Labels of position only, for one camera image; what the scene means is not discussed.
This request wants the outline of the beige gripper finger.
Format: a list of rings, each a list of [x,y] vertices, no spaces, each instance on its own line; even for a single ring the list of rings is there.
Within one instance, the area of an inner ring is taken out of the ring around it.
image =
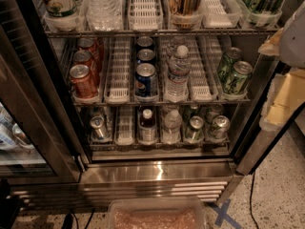
[[[305,70],[292,68],[286,74],[277,73],[262,108],[260,128],[267,132],[279,130],[304,102]]]
[[[282,33],[283,29],[279,29],[259,47],[258,52],[267,56],[279,56],[279,44]]]

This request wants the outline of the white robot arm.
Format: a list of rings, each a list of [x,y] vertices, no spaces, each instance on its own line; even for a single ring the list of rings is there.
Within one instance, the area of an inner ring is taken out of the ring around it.
[[[277,56],[291,67],[288,73],[274,77],[259,120],[263,131],[275,132],[305,102],[305,2],[258,52]]]

